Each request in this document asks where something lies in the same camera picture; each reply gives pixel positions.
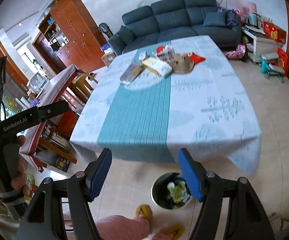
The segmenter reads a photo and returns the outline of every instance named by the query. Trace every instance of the table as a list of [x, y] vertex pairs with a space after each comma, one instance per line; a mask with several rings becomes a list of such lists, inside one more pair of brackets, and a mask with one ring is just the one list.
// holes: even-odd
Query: table
[[[62, 96], [68, 85], [71, 84], [72, 80], [77, 76], [77, 73], [78, 70], [76, 66], [72, 64], [71, 66], [62, 70], [54, 78], [52, 78], [49, 83], [44, 87], [43, 91], [37, 96], [37, 98], [40, 100], [37, 104], [37, 107], [45, 106], [59, 101], [60, 97]], [[43, 122], [39, 125], [27, 129], [24, 133], [26, 141], [24, 145], [20, 148], [20, 155], [22, 155], [28, 163], [30, 163], [40, 172], [43, 172], [43, 164], [37, 158], [34, 158], [30, 155], [35, 152], [38, 143], [41, 143], [46, 147], [48, 146], [48, 142], [45, 142], [45, 140], [41, 140], [40, 138], [45, 125], [46, 122]], [[69, 158], [72, 162], [77, 162], [76, 159], [67, 154], [65, 154], [64, 157]]]
[[253, 62], [260, 63], [262, 54], [277, 52], [277, 42], [267, 35], [246, 29], [243, 29], [242, 32], [253, 39], [253, 52], [248, 52], [248, 56]]
[[262, 133], [246, 91], [209, 36], [171, 41], [175, 52], [206, 58], [188, 74], [165, 78], [144, 70], [129, 86], [119, 77], [139, 53], [122, 54], [110, 64], [73, 130], [70, 142], [86, 161], [110, 148], [115, 157], [174, 162], [179, 149], [201, 161], [224, 155], [245, 173], [258, 168]]

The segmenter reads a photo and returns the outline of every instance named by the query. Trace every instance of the beige sleeve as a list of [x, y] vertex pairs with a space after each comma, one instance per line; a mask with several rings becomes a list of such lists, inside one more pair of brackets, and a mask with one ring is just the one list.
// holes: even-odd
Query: beige sleeve
[[12, 220], [12, 218], [8, 215], [6, 207], [0, 204], [0, 234], [5, 240], [14, 239], [19, 224], [20, 220]]

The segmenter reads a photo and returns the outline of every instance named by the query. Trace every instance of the pink plastic bag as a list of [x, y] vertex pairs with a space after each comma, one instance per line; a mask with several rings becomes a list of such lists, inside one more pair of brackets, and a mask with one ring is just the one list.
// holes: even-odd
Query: pink plastic bag
[[239, 44], [236, 50], [224, 52], [227, 59], [242, 59], [246, 53], [246, 46]]

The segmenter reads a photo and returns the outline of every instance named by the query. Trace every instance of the side table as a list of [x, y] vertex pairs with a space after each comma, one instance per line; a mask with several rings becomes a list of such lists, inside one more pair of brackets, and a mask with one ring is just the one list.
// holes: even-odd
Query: side table
[[253, 39], [253, 53], [248, 52], [253, 62], [260, 63], [259, 58], [262, 54], [277, 52], [278, 44], [272, 38], [252, 30], [242, 29], [242, 32]]

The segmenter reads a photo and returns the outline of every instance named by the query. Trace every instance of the black handle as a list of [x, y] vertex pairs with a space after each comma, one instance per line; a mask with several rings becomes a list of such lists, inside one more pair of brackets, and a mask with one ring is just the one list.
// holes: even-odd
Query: black handle
[[26, 209], [22, 189], [11, 186], [11, 180], [19, 174], [19, 150], [15, 134], [8, 140], [0, 140], [0, 198], [14, 220], [21, 218]]

